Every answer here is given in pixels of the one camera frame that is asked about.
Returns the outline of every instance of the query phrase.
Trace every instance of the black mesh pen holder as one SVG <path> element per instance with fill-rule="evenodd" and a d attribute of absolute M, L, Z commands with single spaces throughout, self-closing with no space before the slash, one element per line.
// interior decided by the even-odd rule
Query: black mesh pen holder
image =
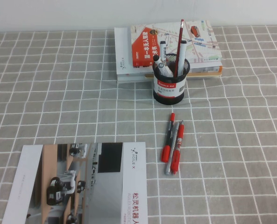
<path fill-rule="evenodd" d="M 166 55 L 166 66 L 170 68 L 172 72 L 175 70 L 176 55 Z M 174 105 L 184 98 L 186 76 L 190 70 L 190 64 L 185 59 L 183 75 L 178 77 L 166 77 L 163 76 L 156 63 L 153 63 L 154 71 L 154 85 L 153 95 L 154 98 L 161 104 Z"/>

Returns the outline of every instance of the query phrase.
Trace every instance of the label on pen holder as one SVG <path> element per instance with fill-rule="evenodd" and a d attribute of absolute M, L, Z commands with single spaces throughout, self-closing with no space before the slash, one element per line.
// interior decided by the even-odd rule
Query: label on pen holder
<path fill-rule="evenodd" d="M 185 90 L 186 78 L 178 83 L 165 83 L 154 76 L 154 91 L 158 96 L 164 98 L 175 98 L 180 96 Z"/>

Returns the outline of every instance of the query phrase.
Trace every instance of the red pen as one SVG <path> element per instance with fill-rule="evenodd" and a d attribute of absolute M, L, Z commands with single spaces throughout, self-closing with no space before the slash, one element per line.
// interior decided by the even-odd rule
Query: red pen
<path fill-rule="evenodd" d="M 180 45 L 181 45 L 182 34 L 183 34 L 183 26 L 184 26 L 184 20 L 181 20 L 174 78 L 178 77 L 178 64 L 179 64 L 179 57 L 180 57 Z"/>
<path fill-rule="evenodd" d="M 178 138 L 177 138 L 177 148 L 175 149 L 172 155 L 172 162 L 170 169 L 173 174 L 176 174 L 179 170 L 179 163 L 180 163 L 180 148 L 182 145 L 182 139 L 184 134 L 184 121 L 181 122 L 178 130 Z"/>
<path fill-rule="evenodd" d="M 172 131 L 172 127 L 174 126 L 174 120 L 175 120 L 175 114 L 171 113 L 170 123 L 169 123 L 168 131 L 167 131 L 166 141 L 165 141 L 165 146 L 163 147 L 162 155 L 161 155 L 162 162 L 168 162 L 168 159 L 170 157 L 171 131 Z"/>

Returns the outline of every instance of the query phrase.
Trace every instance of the pen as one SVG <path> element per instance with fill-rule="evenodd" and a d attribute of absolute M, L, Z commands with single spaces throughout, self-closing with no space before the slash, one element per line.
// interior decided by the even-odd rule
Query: pen
<path fill-rule="evenodd" d="M 166 42 L 160 41 L 160 57 L 163 63 L 166 62 Z"/>
<path fill-rule="evenodd" d="M 179 62 L 178 62 L 178 76 L 183 75 L 184 72 L 184 63 L 186 58 L 186 46 L 187 41 L 182 40 L 180 45 L 180 53 L 179 53 Z"/>
<path fill-rule="evenodd" d="M 179 129 L 179 123 L 177 123 L 175 125 L 174 130 L 173 130 L 172 145 L 171 145 L 171 148 L 170 148 L 170 157 L 168 159 L 168 163 L 167 163 L 166 169 L 165 169 L 165 174 L 166 175 L 170 174 L 171 160 L 172 160 L 172 155 L 174 153 L 174 148 L 176 146 L 178 129 Z"/>
<path fill-rule="evenodd" d="M 162 162 L 168 162 L 168 158 L 170 156 L 171 131 L 174 126 L 174 120 L 175 120 L 175 114 L 171 113 L 170 122 L 168 125 L 168 130 L 166 135 L 165 146 L 162 149 L 162 155 L 161 155 Z"/>
<path fill-rule="evenodd" d="M 171 162 L 170 169 L 171 169 L 173 174 L 176 174 L 177 171 L 179 170 L 180 148 L 181 148 L 181 145 L 182 145 L 183 134 L 184 134 L 184 121 L 182 121 L 180 126 L 179 126 L 178 139 L 177 139 L 177 148 L 174 150 L 174 153 L 172 155 L 172 162 Z"/>
<path fill-rule="evenodd" d="M 183 34 L 183 26 L 184 26 L 184 20 L 181 20 L 174 77 L 178 77 L 178 63 L 179 63 L 179 55 L 180 55 L 180 45 L 181 45 L 182 34 Z"/>
<path fill-rule="evenodd" d="M 160 70 L 161 74 L 166 77 L 173 77 L 172 71 L 168 66 L 165 66 L 161 57 L 159 55 L 153 56 L 154 62 L 157 64 L 158 69 Z"/>

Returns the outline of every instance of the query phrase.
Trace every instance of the white marker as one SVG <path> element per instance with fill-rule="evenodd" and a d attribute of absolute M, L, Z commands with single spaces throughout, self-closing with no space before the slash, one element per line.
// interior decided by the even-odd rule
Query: white marker
<path fill-rule="evenodd" d="M 165 64 L 166 62 L 166 42 L 160 41 L 160 57 Z"/>
<path fill-rule="evenodd" d="M 181 41 L 179 64 L 178 64 L 178 76 L 183 75 L 183 72 L 184 72 L 184 63 L 185 63 L 185 58 L 186 58 L 186 46 L 187 46 L 187 41 Z"/>
<path fill-rule="evenodd" d="M 169 67 L 165 66 L 159 55 L 153 56 L 154 62 L 157 64 L 161 74 L 166 77 L 174 77 Z"/>

